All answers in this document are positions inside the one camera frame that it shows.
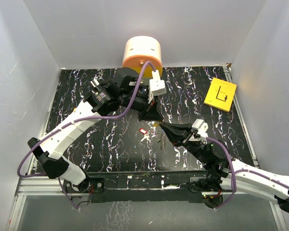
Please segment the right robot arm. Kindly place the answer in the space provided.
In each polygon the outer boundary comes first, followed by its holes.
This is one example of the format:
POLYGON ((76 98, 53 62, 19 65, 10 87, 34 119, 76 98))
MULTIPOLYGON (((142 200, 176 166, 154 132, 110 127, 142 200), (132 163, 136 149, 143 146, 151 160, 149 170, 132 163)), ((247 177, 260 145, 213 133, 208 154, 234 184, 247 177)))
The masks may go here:
POLYGON ((191 191, 216 192, 203 197, 207 207, 223 206, 226 201, 221 193, 231 191, 260 197, 289 213, 289 176, 253 167, 232 157, 220 141, 208 136, 208 124, 202 119, 187 124, 161 122, 159 126, 174 147, 184 147, 207 171, 204 178, 189 182, 191 191))

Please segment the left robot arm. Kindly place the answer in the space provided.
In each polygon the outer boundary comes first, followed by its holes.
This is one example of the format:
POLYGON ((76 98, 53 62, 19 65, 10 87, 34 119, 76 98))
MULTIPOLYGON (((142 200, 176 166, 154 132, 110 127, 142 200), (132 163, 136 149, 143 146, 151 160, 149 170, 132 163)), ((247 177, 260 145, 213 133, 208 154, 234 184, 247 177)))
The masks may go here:
POLYGON ((30 152, 41 164, 46 176, 50 179, 62 178, 79 192, 85 192, 90 186, 88 174, 64 157, 66 149, 80 135, 101 120, 119 119, 112 113, 121 106, 125 107, 123 115, 134 110, 140 121, 163 120, 158 109, 158 97, 167 92, 165 82, 158 69, 152 70, 147 83, 144 83, 143 75, 144 70, 138 73, 123 67, 109 81, 94 79, 91 91, 65 120, 40 140, 33 137, 28 141, 30 152))

